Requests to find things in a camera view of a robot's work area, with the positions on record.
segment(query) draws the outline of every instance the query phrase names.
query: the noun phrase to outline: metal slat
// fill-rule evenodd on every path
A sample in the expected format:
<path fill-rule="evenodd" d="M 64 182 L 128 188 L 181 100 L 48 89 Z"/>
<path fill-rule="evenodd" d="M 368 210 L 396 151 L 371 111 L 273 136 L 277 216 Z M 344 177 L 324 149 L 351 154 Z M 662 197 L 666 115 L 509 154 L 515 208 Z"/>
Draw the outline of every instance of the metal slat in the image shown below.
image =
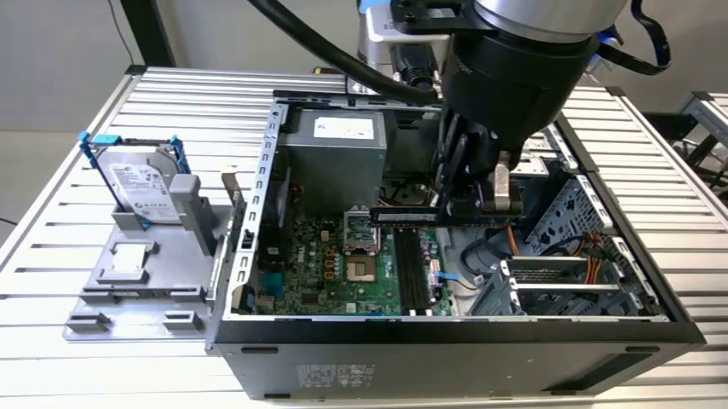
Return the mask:
<path fill-rule="evenodd" d="M 569 100 L 613 101 L 614 98 L 603 90 L 582 89 L 570 93 Z"/>
<path fill-rule="evenodd" d="M 650 203 L 654 206 L 659 206 L 665 211 L 672 211 L 672 206 L 690 206 L 704 207 L 704 203 L 698 199 L 682 199 L 682 198 L 659 198 L 658 200 L 643 197 L 617 197 L 621 205 L 643 205 Z"/>
<path fill-rule="evenodd" d="M 629 115 L 626 115 L 625 111 L 621 110 L 609 111 L 601 109 L 571 109 L 565 107 L 562 112 L 569 118 L 631 121 Z"/>
<path fill-rule="evenodd" d="M 0 360 L 48 358 L 102 358 L 135 356 L 205 356 L 203 342 L 153 343 L 69 343 L 62 337 L 62 326 L 0 326 Z M 42 340 L 42 347 L 28 340 Z"/>
<path fill-rule="evenodd" d="M 619 168 L 619 167 L 607 167 L 607 166 L 599 166 L 599 175 L 603 176 L 613 176 L 613 175 L 621 175 L 621 176 L 677 176 L 680 180 L 682 181 L 682 176 L 673 170 L 673 169 L 653 169 L 653 168 L 645 168 L 645 169 L 634 169 L 634 168 Z"/>
<path fill-rule="evenodd" d="M 728 273 L 728 252 L 705 254 L 653 251 L 651 257 L 665 273 Z M 728 277 L 717 278 L 728 285 Z"/>
<path fill-rule="evenodd" d="M 98 245 L 108 240 L 113 225 L 45 226 L 26 238 L 32 245 Z"/>
<path fill-rule="evenodd" d="M 614 101 L 573 100 L 571 98 L 563 104 L 563 108 L 599 109 L 611 111 L 622 110 L 622 107 Z"/>
<path fill-rule="evenodd" d="M 26 248 L 12 259 L 14 268 L 90 269 L 101 255 L 102 244 L 94 247 Z"/>
<path fill-rule="evenodd" d="M 668 270 L 664 273 L 672 289 L 678 295 L 714 296 L 728 294 L 728 279 L 721 274 L 713 274 L 709 271 L 696 273 L 689 269 L 685 273 L 673 273 Z"/>
<path fill-rule="evenodd" d="M 714 232 L 724 233 L 725 226 L 721 223 L 642 223 L 631 222 L 637 233 L 645 232 Z"/>
<path fill-rule="evenodd" d="M 673 181 L 681 182 L 682 178 L 678 175 L 619 175 L 614 173 L 601 173 L 603 181 Z"/>
<path fill-rule="evenodd" d="M 263 118 L 232 118 L 232 117 L 211 117 L 211 116 L 188 116 L 188 115 L 140 115 L 123 113 L 113 119 L 113 125 L 125 126 L 179 126 L 181 128 L 197 129 L 228 129 L 228 130 L 261 130 L 265 120 Z"/>
<path fill-rule="evenodd" d="M 708 207 L 704 205 L 696 206 L 658 206 L 650 204 L 635 204 L 619 206 L 626 213 L 666 213 L 666 214 L 692 214 L 692 215 L 712 215 Z"/>
<path fill-rule="evenodd" d="M 626 218 L 631 223 L 709 223 L 720 224 L 720 221 L 713 216 L 689 216 L 685 214 L 672 214 L 672 215 L 655 215 L 654 213 L 626 213 Z"/>
<path fill-rule="evenodd" d="M 617 162 L 618 164 L 603 164 L 603 166 L 619 166 L 619 165 L 627 165 L 633 168 L 651 168 L 651 167 L 662 167 L 664 169 L 673 169 L 670 163 L 661 157 L 654 156 L 651 154 L 649 155 L 623 155 L 619 152 L 605 152 L 605 153 L 594 153 L 591 154 L 591 159 L 597 164 L 599 162 Z"/>
<path fill-rule="evenodd" d="M 606 181 L 606 186 L 615 190 L 669 190 L 681 192 L 693 191 L 685 183 L 638 183 L 634 181 Z"/>
<path fill-rule="evenodd" d="M 256 142 L 263 140 L 263 134 L 257 130 L 209 130 L 184 128 L 180 126 L 109 126 L 106 132 L 123 135 L 125 138 L 157 139 L 160 141 L 177 136 L 187 145 L 192 141 L 201 142 Z"/>
<path fill-rule="evenodd" d="M 601 121 L 598 119 L 569 119 L 574 130 L 639 130 L 631 121 Z"/>
<path fill-rule="evenodd" d="M 710 251 L 728 249 L 728 234 L 639 233 L 639 238 L 651 251 Z"/>
<path fill-rule="evenodd" d="M 662 198 L 697 198 L 697 194 L 694 194 L 692 190 L 650 190 L 646 193 L 643 190 L 611 189 L 611 192 L 614 192 L 615 196 L 619 199 L 630 196 L 637 196 L 642 197 L 645 202 L 647 202 L 650 199 L 662 200 Z"/>
<path fill-rule="evenodd" d="M 639 155 L 639 156 L 655 156 L 659 157 L 659 151 L 651 144 L 641 143 L 619 143 L 619 142 L 583 142 L 583 147 L 590 153 L 617 153 L 619 155 Z"/>
<path fill-rule="evenodd" d="M 689 383 L 728 383 L 728 366 L 659 366 L 626 384 L 670 385 Z"/>
<path fill-rule="evenodd" d="M 112 224 L 112 204 L 53 205 L 42 212 L 46 223 Z"/>
<path fill-rule="evenodd" d="M 127 102 L 120 113 L 143 113 L 149 115 L 213 115 L 225 117 L 267 118 L 268 108 L 265 105 L 255 107 L 240 107 L 236 105 L 204 105 L 200 103 L 171 103 L 171 102 Z"/>
<path fill-rule="evenodd" d="M 613 130 L 574 130 L 581 141 L 651 143 L 641 132 Z"/>
<path fill-rule="evenodd" d="M 0 300 L 0 326 L 62 325 L 77 297 L 21 297 Z"/>
<path fill-rule="evenodd" d="M 76 296 L 86 284 L 88 271 L 4 271 L 0 274 L 0 295 Z"/>

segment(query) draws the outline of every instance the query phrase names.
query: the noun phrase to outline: wall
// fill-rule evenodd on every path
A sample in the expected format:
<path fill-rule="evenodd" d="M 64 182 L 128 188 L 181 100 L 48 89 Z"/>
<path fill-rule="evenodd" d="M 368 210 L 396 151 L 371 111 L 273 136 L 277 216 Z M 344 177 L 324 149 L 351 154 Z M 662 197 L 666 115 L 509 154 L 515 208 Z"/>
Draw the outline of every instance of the wall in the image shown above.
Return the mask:
<path fill-rule="evenodd" d="M 283 0 L 297 17 L 350 53 L 356 52 L 354 0 Z M 216 70 L 310 72 L 322 63 L 244 0 L 157 0 L 175 56 Z"/>
<path fill-rule="evenodd" d="M 674 111 L 694 90 L 728 92 L 728 1 L 647 0 L 642 7 L 665 28 L 672 49 L 672 66 L 654 77 L 617 68 L 602 79 L 618 85 L 641 110 Z M 625 9 L 617 20 L 625 50 L 654 63 L 647 35 Z"/>
<path fill-rule="evenodd" d="M 141 61 L 125 16 L 116 16 Z M 0 1 L 0 130 L 78 131 L 128 66 L 102 0 Z"/>

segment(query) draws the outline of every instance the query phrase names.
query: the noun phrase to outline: metal rail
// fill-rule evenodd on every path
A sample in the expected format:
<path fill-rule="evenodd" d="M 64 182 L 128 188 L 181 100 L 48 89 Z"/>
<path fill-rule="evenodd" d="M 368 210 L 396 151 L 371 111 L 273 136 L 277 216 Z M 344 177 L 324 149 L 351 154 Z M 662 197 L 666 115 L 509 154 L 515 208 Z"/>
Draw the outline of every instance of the metal rail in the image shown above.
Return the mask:
<path fill-rule="evenodd" d="M 249 187 L 273 89 L 343 92 L 344 84 L 339 76 L 151 68 L 140 76 L 124 77 L 88 130 L 157 138 L 176 134 L 187 144 L 201 194 L 224 203 L 216 174 L 236 165 L 239 183 Z M 625 98 L 602 88 L 577 88 L 563 114 L 709 344 L 594 398 L 435 403 L 728 407 L 724 209 Z M 531 150 L 551 154 L 542 142 L 539 134 L 529 142 Z M 0 371 L 12 373 L 0 383 L 0 396 L 16 396 L 21 406 L 54 400 L 65 406 L 97 406 L 108 403 L 102 394 L 119 394 L 114 403 L 129 406 L 249 405 L 224 360 L 205 356 L 201 342 L 73 344 L 62 339 L 66 315 L 112 228 L 110 195 L 77 157 L 73 150 L 0 249 Z M 399 407 L 432 403 L 395 402 Z M 392 402 L 300 405 L 362 407 Z"/>

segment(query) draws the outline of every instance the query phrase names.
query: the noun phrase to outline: blue latch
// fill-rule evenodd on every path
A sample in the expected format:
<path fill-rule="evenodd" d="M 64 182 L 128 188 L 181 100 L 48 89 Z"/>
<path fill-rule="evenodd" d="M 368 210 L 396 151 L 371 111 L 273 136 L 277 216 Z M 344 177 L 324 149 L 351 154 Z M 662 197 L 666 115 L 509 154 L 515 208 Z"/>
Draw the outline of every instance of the blue latch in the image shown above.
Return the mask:
<path fill-rule="evenodd" d="M 119 142 L 121 142 L 121 137 L 119 135 L 98 134 L 93 137 L 90 144 L 100 147 L 112 147 L 117 145 Z"/>
<path fill-rule="evenodd" d="M 187 155 L 184 154 L 184 145 L 181 144 L 181 139 L 177 138 L 176 135 L 172 135 L 172 139 L 169 140 L 169 145 L 173 149 L 173 155 L 177 159 L 177 166 L 180 168 L 181 173 L 192 173 L 189 170 L 189 165 L 187 163 Z"/>

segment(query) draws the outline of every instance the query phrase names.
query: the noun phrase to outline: white label sticker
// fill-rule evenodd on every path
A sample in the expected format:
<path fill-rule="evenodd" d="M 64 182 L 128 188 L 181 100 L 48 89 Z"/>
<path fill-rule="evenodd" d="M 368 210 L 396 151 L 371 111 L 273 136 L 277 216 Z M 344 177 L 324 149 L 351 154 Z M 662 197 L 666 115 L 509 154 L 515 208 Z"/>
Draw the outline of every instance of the white label sticker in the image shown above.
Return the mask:
<path fill-rule="evenodd" d="M 314 138 L 374 139 L 374 121 L 367 118 L 316 118 Z"/>
<path fill-rule="evenodd" d="M 133 213 L 152 223 L 180 222 L 159 170 L 147 164 L 110 164 L 109 168 Z"/>
<path fill-rule="evenodd" d="M 452 9 L 427 9 L 427 16 L 431 19 L 447 19 L 455 17 Z"/>
<path fill-rule="evenodd" d="M 297 383 L 303 388 L 367 388 L 374 379 L 375 365 L 297 365 Z"/>

